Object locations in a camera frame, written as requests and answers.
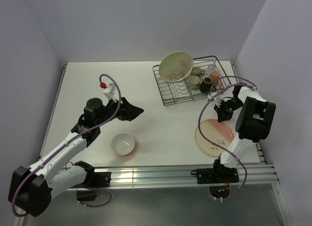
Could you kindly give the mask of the pink and cream plate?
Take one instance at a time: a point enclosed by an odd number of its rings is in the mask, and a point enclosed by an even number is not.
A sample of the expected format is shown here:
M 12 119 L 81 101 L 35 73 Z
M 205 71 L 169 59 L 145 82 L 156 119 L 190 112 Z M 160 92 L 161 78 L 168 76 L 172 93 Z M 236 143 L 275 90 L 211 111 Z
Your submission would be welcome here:
M 217 119 L 207 119 L 200 124 L 202 133 L 214 143 L 228 148 L 233 141 L 235 133 L 225 123 L 219 123 Z M 195 131 L 195 141 L 206 155 L 210 157 L 219 157 L 224 150 L 204 139 L 197 128 Z

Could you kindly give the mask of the white bowl orange outside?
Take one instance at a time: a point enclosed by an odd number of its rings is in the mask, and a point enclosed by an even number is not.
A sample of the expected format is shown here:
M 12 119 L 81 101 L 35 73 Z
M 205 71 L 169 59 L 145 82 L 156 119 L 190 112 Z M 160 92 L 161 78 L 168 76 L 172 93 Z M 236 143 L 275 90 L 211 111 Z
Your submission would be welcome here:
M 119 156 L 130 154 L 135 148 L 135 139 L 128 133 L 119 133 L 111 141 L 113 153 Z

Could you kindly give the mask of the orange mug white inside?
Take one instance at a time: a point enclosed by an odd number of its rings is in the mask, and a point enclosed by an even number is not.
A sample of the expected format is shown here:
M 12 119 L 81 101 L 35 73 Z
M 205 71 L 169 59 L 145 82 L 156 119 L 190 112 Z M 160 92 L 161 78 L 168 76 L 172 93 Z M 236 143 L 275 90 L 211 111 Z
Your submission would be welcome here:
M 222 80 L 220 79 L 220 73 L 218 70 L 211 71 L 209 77 L 213 80 L 215 87 L 223 86 Z

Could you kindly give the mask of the small beige speckled cup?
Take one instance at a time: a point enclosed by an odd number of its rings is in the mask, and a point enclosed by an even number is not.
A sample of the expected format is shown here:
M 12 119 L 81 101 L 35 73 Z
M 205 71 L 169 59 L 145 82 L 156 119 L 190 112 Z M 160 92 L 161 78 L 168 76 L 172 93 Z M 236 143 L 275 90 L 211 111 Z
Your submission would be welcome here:
M 191 76 L 188 82 L 188 86 L 191 89 L 198 89 L 199 85 L 200 85 L 200 78 L 196 75 Z

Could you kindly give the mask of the grey-green ceramic cup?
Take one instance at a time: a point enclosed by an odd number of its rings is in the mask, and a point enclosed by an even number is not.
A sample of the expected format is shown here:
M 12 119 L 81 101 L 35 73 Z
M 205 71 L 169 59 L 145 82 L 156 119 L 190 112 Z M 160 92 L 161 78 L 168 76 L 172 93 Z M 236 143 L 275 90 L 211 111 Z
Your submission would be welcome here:
M 193 67 L 192 71 L 191 71 L 191 76 L 197 76 L 197 77 L 201 77 L 203 74 L 205 73 L 204 70 L 202 70 L 200 67 L 195 66 Z

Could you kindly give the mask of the green and cream plate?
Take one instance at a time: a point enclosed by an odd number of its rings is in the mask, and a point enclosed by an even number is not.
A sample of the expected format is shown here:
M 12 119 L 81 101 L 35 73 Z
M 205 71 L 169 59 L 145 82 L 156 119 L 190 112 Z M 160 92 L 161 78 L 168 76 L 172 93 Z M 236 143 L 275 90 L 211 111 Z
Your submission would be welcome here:
M 167 55 L 159 65 L 159 75 L 166 82 L 180 82 L 188 77 L 194 67 L 193 58 L 186 52 Z

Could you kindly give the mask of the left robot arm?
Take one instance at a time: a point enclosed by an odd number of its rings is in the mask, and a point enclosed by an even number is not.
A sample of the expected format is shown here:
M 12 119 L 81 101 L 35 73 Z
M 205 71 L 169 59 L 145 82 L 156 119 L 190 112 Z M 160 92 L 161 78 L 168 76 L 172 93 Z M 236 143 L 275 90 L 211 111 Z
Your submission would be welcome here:
M 29 167 L 20 166 L 13 172 L 8 194 L 13 214 L 16 217 L 28 214 L 37 217 L 68 188 L 92 188 L 95 183 L 92 165 L 78 161 L 67 171 L 61 169 L 97 139 L 102 125 L 115 118 L 132 121 L 143 112 L 124 97 L 110 99 L 107 105 L 103 105 L 99 98 L 89 99 L 77 124 L 56 148 Z

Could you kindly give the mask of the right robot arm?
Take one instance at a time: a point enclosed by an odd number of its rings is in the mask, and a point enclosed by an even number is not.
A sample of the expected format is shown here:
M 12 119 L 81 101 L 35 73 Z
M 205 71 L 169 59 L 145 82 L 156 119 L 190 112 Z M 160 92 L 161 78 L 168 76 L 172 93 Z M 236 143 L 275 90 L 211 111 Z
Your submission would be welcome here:
M 211 177 L 222 182 L 227 176 L 227 169 L 235 169 L 246 151 L 268 137 L 276 104 L 262 98 L 256 89 L 235 86 L 231 99 L 225 101 L 214 94 L 214 110 L 218 122 L 231 120 L 234 111 L 240 109 L 235 124 L 236 135 L 227 151 L 219 156 L 220 165 L 211 170 Z

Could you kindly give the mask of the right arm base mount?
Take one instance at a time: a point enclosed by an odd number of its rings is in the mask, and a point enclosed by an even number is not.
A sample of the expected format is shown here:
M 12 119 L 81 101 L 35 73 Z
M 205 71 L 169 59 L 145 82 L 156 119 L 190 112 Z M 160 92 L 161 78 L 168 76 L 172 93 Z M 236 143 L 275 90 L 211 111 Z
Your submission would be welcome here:
M 191 175 L 196 177 L 199 185 L 218 184 L 218 186 L 209 187 L 210 194 L 218 199 L 229 197 L 230 184 L 239 182 L 239 176 L 235 169 L 232 169 L 229 174 L 221 173 L 213 168 L 195 169 L 191 171 Z

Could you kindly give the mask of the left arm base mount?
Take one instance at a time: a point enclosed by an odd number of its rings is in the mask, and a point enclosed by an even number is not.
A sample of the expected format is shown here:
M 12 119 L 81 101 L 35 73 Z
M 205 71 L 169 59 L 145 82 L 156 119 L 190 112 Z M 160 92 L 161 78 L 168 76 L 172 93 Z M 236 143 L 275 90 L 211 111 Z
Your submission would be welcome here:
M 111 172 L 95 172 L 91 181 L 87 184 L 81 184 L 79 188 L 83 190 L 76 191 L 76 199 L 79 204 L 86 207 L 101 207 L 112 201 L 112 194 L 106 188 L 110 186 Z M 105 202 L 99 205 L 92 205 L 97 198 L 104 198 Z

